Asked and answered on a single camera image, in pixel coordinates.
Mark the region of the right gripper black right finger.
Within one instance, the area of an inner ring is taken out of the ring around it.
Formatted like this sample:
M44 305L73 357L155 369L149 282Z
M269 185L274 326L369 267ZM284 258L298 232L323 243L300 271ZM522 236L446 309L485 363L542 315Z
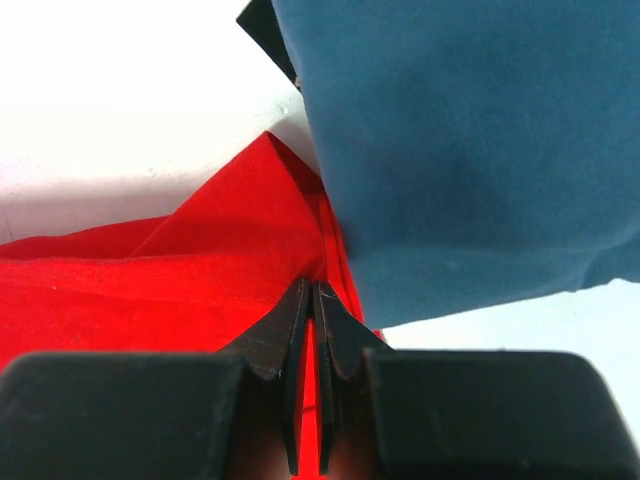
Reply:
M396 350L313 288L329 479L635 479L639 455L580 356Z

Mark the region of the red t-shirt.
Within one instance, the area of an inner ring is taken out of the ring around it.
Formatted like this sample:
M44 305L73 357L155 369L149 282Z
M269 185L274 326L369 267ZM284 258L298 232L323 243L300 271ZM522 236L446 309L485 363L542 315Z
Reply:
M310 300L288 479L319 479L313 288L362 311L322 181L269 133L168 216L3 245L1 376L34 353L215 353L298 279Z

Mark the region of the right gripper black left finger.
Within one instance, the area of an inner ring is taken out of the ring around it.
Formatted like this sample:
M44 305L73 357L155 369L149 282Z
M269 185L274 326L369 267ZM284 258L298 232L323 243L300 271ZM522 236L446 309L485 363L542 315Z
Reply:
M1 376L5 479L288 479L310 286L215 353L46 352Z

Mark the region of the folded black t-shirt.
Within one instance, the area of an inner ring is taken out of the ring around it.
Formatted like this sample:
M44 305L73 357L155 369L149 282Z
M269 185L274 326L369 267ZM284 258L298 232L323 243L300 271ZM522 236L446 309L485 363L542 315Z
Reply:
M236 18L236 23L300 90L299 77L286 50L272 2L251 0Z

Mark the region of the folded blue t-shirt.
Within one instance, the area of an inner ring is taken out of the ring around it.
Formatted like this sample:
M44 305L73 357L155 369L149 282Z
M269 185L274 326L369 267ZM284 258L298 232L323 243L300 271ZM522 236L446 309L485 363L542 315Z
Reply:
M376 328L639 278L635 1L277 1Z

